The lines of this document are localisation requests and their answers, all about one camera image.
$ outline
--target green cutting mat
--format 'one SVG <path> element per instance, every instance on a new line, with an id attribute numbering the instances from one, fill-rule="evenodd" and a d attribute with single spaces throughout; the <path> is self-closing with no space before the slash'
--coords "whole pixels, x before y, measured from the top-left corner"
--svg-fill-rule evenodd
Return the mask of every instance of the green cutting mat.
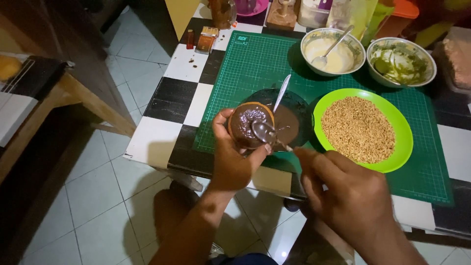
<path id="1" fill-rule="evenodd" d="M 322 77 L 312 72 L 300 52 L 300 40 L 267 34 L 234 31 L 219 70 L 193 149 L 214 152 L 211 120 L 222 108 L 235 108 L 241 101 L 264 88 L 280 88 L 291 74 L 288 90 L 295 92 L 312 108 L 328 92 L 340 88 L 373 91 L 396 106 L 409 122 L 414 150 L 400 169 L 387 173 L 391 193 L 412 199 L 452 205 L 448 170 L 430 98 L 418 89 L 392 91 L 376 83 L 365 65 L 351 75 Z M 305 147 L 324 151 L 313 137 Z M 276 153 L 264 166 L 300 173 L 296 156 Z"/>

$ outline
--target person's left hand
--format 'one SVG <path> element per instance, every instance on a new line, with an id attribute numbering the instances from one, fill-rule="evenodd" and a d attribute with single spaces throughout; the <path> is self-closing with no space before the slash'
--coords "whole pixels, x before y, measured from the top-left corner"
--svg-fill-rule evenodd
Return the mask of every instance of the person's left hand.
<path id="1" fill-rule="evenodd" d="M 224 123 L 234 111 L 233 108 L 221 110 L 212 121 L 212 130 L 216 139 L 214 152 L 214 171 L 212 183 L 221 190 L 238 191 L 245 188 L 252 174 L 260 167 L 271 152 L 269 144 L 255 149 L 249 156 L 243 157 L 245 150 L 237 149 L 234 141 L 224 127 Z"/>

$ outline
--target chocolate glaze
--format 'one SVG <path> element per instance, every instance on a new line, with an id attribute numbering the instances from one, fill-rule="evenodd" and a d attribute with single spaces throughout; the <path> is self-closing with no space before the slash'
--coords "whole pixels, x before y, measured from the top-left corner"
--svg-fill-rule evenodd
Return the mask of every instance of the chocolate glaze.
<path id="1" fill-rule="evenodd" d="M 268 104 L 267 107 L 273 109 L 274 104 Z M 287 107 L 278 105 L 274 113 L 275 129 L 278 135 L 278 140 L 282 143 L 289 145 L 291 141 L 298 136 L 299 133 L 299 120 L 296 115 Z M 279 143 L 273 146 L 273 151 L 286 151 Z"/>
<path id="2" fill-rule="evenodd" d="M 255 149 L 261 142 L 252 132 L 251 124 L 254 121 L 263 121 L 273 125 L 269 110 L 258 104 L 246 104 L 238 106 L 231 118 L 232 137 L 236 143 L 245 149 Z"/>

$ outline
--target green plastic bowl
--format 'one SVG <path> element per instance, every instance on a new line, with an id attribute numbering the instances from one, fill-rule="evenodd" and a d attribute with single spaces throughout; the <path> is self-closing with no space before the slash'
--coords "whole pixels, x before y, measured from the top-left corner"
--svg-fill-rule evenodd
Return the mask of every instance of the green plastic bowl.
<path id="1" fill-rule="evenodd" d="M 386 99 L 356 88 L 343 88 L 332 91 L 321 98 L 314 108 L 314 133 L 321 145 L 325 150 L 335 150 L 335 148 L 329 143 L 327 137 L 322 131 L 321 117 L 325 110 L 334 102 L 346 97 L 359 97 L 371 101 L 376 107 L 386 116 L 389 123 L 391 123 L 394 133 L 396 134 L 396 145 L 394 152 L 391 156 L 379 163 L 367 164 L 357 163 L 358 165 L 366 168 L 379 171 L 381 173 L 387 173 L 394 171 L 404 165 L 412 154 L 412 147 L 414 146 L 414 140 L 412 138 L 412 131 L 407 122 L 406 118 L 402 113 Z"/>

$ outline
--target crushed nuts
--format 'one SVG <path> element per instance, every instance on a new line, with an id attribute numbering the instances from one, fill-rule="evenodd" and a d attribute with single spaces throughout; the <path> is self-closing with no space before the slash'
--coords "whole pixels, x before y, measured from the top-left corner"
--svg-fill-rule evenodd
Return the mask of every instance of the crushed nuts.
<path id="1" fill-rule="evenodd" d="M 370 101 L 346 97 L 329 106 L 321 118 L 329 143 L 360 163 L 378 163 L 394 152 L 396 135 L 386 116 Z"/>

